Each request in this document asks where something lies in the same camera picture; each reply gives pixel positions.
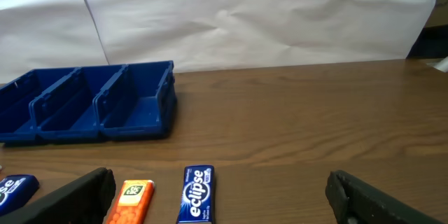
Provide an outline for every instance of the storage bin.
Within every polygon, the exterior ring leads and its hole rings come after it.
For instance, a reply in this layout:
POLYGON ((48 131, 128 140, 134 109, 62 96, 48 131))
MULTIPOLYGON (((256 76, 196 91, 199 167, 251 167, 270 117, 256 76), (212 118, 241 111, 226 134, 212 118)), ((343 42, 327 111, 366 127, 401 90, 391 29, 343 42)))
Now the storage bin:
POLYGON ((75 68, 31 102, 37 134, 49 142, 99 139, 94 98, 123 65, 75 68))
POLYGON ((29 103, 74 68, 35 69, 0 89, 0 142, 32 143, 36 140, 29 103))
POLYGON ((108 137, 165 135, 176 104, 174 63, 130 64, 95 98, 99 128, 108 137))

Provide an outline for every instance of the blue and white packet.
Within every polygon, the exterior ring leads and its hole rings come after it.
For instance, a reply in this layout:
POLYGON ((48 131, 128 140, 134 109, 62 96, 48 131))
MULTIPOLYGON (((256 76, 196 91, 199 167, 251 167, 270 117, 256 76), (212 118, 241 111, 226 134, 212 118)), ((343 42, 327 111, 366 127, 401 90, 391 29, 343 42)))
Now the blue and white packet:
POLYGON ((215 168, 193 165, 185 168, 181 210, 177 223, 215 223, 215 168))
POLYGON ((23 207, 39 188, 36 177, 10 175, 0 181, 0 216, 23 207))

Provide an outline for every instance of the white backdrop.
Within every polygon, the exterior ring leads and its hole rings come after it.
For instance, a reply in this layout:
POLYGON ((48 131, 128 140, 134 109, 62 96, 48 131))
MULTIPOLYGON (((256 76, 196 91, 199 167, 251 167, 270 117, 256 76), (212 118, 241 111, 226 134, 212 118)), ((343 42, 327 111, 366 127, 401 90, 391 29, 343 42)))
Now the white backdrop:
POLYGON ((106 59, 174 60, 177 71, 196 71, 405 58, 435 3, 86 1, 0 0, 0 82, 36 67, 106 59))

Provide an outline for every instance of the orange candy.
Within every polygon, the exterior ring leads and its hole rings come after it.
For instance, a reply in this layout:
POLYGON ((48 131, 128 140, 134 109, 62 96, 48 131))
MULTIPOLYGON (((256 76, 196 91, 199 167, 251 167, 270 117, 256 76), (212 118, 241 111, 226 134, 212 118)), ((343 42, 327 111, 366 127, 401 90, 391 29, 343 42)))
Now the orange candy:
POLYGON ((107 224, 142 224, 154 192, 154 182, 125 181, 107 224))

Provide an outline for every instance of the dark blue object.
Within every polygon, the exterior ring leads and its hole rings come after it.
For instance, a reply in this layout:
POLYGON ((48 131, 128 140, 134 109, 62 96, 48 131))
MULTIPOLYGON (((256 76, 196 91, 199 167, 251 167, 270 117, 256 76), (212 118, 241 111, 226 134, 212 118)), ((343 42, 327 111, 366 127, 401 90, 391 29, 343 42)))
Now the dark blue object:
POLYGON ((213 166, 204 164, 186 167, 177 223, 214 223, 214 187, 213 166))
POLYGON ((42 92, 30 104, 37 134, 51 142, 97 138, 94 98, 122 67, 78 67, 42 92))
POLYGON ((35 142, 29 103, 74 68, 36 69, 0 89, 0 142, 35 142))
POLYGON ((96 98, 100 130, 108 137, 165 135, 171 129, 172 61, 124 66, 96 98))
POLYGON ((33 175, 10 175, 0 181, 0 216, 23 207, 39 188, 33 175))

